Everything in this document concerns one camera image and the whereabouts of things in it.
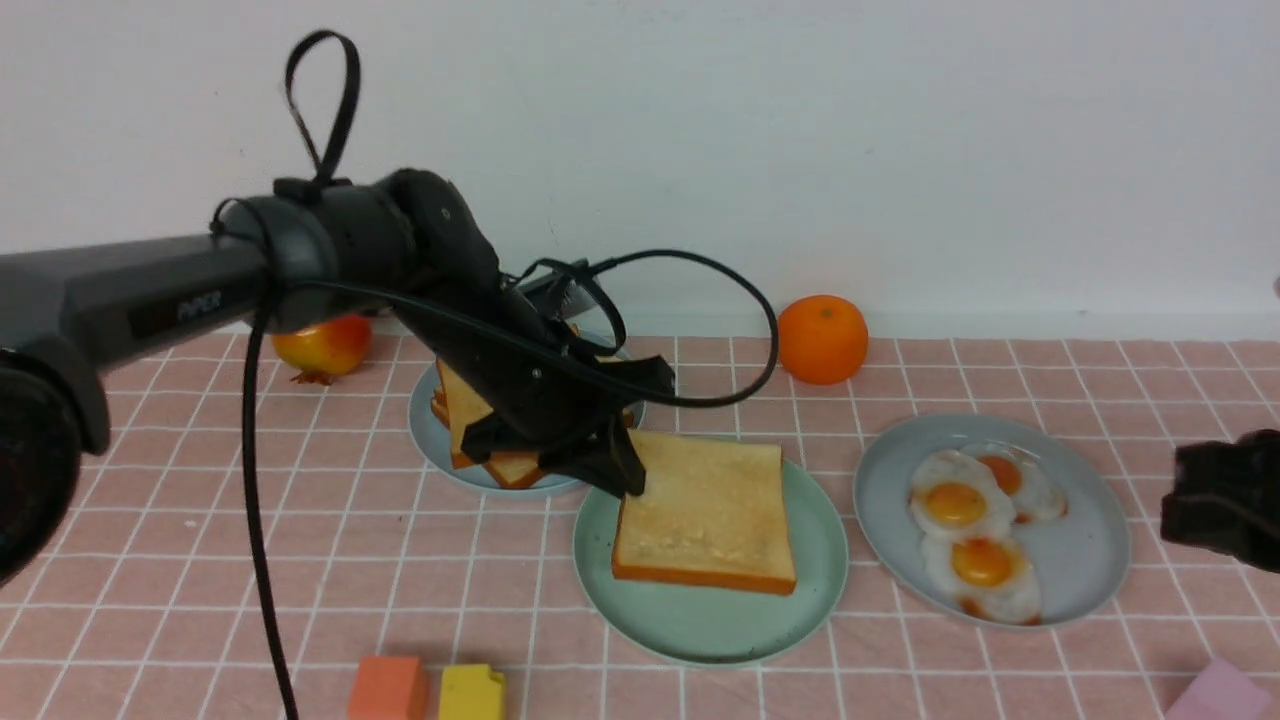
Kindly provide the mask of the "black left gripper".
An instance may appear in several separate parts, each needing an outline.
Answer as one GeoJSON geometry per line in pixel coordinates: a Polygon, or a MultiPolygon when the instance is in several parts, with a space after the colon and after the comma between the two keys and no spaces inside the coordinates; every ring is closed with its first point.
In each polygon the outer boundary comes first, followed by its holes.
{"type": "Polygon", "coordinates": [[[664,357],[618,357],[541,315],[513,286],[440,272],[412,292],[399,318],[492,407],[466,430],[462,450],[474,466],[493,454],[535,454],[550,474],[616,498],[644,495],[632,407],[675,392],[664,357]]]}

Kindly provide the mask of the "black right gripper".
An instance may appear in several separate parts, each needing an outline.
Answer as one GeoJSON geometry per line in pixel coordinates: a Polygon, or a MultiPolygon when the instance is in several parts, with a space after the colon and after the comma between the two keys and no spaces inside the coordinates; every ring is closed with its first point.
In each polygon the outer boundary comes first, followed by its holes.
{"type": "Polygon", "coordinates": [[[1160,537],[1279,573],[1279,432],[1176,447],[1160,537]]]}

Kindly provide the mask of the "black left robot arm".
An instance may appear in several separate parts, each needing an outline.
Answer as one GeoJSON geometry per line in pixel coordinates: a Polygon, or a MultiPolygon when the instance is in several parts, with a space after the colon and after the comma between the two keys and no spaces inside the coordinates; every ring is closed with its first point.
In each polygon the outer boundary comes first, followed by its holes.
{"type": "Polygon", "coordinates": [[[671,391],[658,360],[613,363],[504,275],[457,187],[428,170],[367,186],[279,179],[205,234],[3,258],[3,579],[61,524],[84,455],[104,455],[102,378],[233,322],[270,297],[273,333],[375,307],[399,320],[490,407],[476,460],[532,451],[544,471],[616,497],[646,471],[623,414],[671,391]]]}

